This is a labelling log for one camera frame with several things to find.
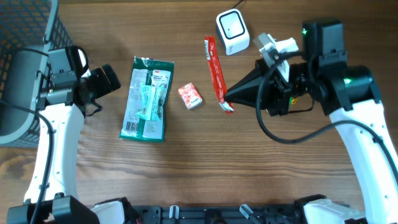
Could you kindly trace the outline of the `yellow dish soap bottle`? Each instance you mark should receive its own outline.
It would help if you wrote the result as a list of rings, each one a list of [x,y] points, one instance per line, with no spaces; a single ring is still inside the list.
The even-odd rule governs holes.
[[[297,103],[297,100],[298,100],[297,98],[291,98],[290,99],[290,104],[291,105],[295,105]]]

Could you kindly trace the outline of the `green white plastic package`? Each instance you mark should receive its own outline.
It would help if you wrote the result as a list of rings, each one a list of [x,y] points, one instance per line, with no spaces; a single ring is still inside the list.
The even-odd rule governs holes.
[[[174,63],[135,57],[123,126],[119,137],[163,142],[165,104],[174,75]]]

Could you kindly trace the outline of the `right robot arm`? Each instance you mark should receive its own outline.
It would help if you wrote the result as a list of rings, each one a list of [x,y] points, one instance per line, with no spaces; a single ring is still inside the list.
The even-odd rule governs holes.
[[[225,100],[253,107],[265,129],[262,110],[271,116],[286,115],[292,98],[308,94],[321,104],[331,123],[295,142],[338,131],[361,187],[364,210],[312,195],[294,202],[294,223],[396,223],[397,153],[372,72],[363,65],[347,64],[339,19],[304,21],[302,37],[303,47],[298,49],[293,40],[277,42],[269,34],[258,36],[254,42],[261,59],[228,90]]]

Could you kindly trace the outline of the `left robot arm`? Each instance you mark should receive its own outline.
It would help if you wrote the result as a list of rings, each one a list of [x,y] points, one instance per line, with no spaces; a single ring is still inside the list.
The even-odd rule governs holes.
[[[76,191],[76,157],[86,107],[121,86],[113,68],[90,70],[76,45],[43,52],[18,48],[1,97],[1,144],[37,143],[37,157],[23,204],[7,212],[8,223],[138,223],[128,199],[88,208]]]

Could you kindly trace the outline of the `red white tissue pack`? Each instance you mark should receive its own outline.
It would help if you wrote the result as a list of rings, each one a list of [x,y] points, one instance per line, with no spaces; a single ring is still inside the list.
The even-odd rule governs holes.
[[[188,110],[199,106],[203,102],[202,97],[192,83],[180,87],[178,93]]]

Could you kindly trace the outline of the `red Nescafe coffee stick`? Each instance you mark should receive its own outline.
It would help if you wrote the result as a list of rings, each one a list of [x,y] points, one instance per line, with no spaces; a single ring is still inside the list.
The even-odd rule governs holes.
[[[218,103],[226,114],[233,113],[233,105],[225,100],[225,95],[228,90],[224,82],[223,72],[216,50],[215,38],[213,36],[205,36],[205,53]]]

